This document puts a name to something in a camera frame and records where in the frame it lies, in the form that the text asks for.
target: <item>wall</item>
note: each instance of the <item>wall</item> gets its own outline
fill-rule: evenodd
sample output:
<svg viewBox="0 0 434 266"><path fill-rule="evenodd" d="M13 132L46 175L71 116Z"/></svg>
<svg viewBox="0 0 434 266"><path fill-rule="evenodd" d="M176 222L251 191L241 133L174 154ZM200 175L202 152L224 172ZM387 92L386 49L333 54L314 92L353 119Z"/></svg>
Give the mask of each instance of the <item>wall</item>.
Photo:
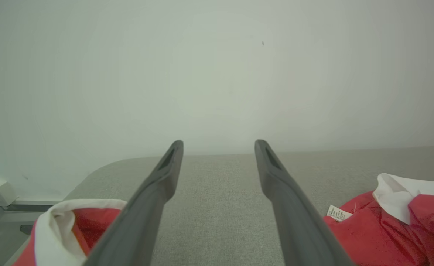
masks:
<svg viewBox="0 0 434 266"><path fill-rule="evenodd" d="M0 176L21 197L176 139L257 138L434 145L434 0L0 1Z"/></svg>

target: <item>gray table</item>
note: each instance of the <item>gray table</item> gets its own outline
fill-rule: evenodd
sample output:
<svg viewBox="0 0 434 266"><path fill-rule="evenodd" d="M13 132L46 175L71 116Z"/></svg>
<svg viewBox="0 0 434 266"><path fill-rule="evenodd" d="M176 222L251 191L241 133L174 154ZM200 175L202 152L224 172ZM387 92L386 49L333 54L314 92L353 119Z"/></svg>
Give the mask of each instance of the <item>gray table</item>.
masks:
<svg viewBox="0 0 434 266"><path fill-rule="evenodd" d="M434 181L434 147L278 153L321 215L377 186L389 173ZM129 200L159 161L121 160L90 174L66 199ZM284 265L254 155L185 156L164 207L152 265Z"/></svg>

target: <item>clothing tag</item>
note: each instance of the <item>clothing tag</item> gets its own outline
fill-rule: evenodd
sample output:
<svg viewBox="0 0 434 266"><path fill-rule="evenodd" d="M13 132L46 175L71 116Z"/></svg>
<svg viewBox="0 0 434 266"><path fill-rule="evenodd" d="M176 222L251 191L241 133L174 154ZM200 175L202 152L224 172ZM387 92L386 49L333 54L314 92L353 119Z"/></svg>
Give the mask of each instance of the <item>clothing tag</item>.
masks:
<svg viewBox="0 0 434 266"><path fill-rule="evenodd" d="M327 216L332 217L333 219L336 219L337 221L341 222L344 219L347 219L348 217L352 216L353 214L340 210L339 208L330 205L328 208Z"/></svg>

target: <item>red and white cloth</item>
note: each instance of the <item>red and white cloth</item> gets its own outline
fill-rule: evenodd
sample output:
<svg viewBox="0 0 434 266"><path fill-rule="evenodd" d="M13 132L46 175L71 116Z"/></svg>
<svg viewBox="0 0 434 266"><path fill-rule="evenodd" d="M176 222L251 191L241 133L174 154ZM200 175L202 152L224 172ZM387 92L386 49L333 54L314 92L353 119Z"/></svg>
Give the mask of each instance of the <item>red and white cloth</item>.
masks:
<svg viewBox="0 0 434 266"><path fill-rule="evenodd" d="M60 202L36 220L30 242L13 266L80 266L127 202Z"/></svg>
<svg viewBox="0 0 434 266"><path fill-rule="evenodd" d="M325 216L324 221L356 264L434 266L433 187L422 185L415 189L407 178L386 175L380 175L378 180L386 179L388 184L381 180L377 190L361 194L340 208L352 216L342 222ZM385 197L382 204L389 205L390 213L404 220L407 218L409 224L379 205L376 197L380 195L377 194L380 187ZM401 195L389 195L399 192Z"/></svg>

